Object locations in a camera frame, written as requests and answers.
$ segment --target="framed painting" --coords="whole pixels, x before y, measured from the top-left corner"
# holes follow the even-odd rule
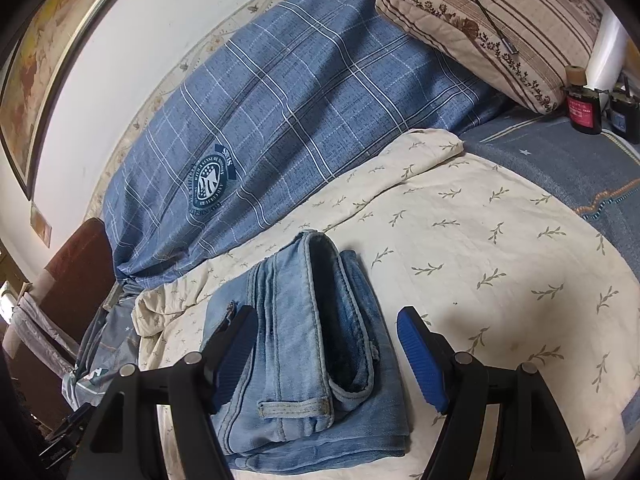
[[[44,1],[0,69],[0,139],[27,199],[58,90],[110,1]]]

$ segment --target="pillowcase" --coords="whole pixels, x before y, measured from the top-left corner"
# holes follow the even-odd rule
[[[376,0],[376,8],[542,114],[564,100],[564,67],[587,66],[602,17],[593,0]],[[496,28],[517,54],[508,52]]]

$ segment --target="white cylinder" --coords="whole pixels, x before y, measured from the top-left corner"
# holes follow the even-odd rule
[[[600,30],[587,66],[587,87],[598,90],[613,90],[626,56],[628,35],[620,20],[607,7],[602,15]],[[609,96],[600,95],[604,109]]]

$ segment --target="cable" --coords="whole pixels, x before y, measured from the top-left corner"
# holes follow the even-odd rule
[[[491,26],[494,28],[495,33],[498,35],[498,38],[500,38],[500,40],[502,41],[502,44],[507,49],[508,53],[511,54],[512,56],[515,56],[518,53],[518,49],[515,47],[515,45],[511,43],[509,38],[507,38],[502,33],[502,31],[498,28],[498,26],[494,23],[494,20],[492,20],[491,16],[489,15],[489,12],[484,8],[484,5],[480,3],[480,0],[473,0],[473,1],[476,3],[478,7],[480,7],[480,10],[482,10],[482,13],[489,20],[489,23],[491,23]]]

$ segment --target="blue label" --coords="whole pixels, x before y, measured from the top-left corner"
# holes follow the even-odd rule
[[[191,171],[191,206],[201,215],[219,206],[229,180],[236,180],[236,167],[228,149],[216,144],[214,152],[204,156]]]
[[[612,110],[611,123],[621,132],[626,134],[626,117],[623,114],[615,110]]]

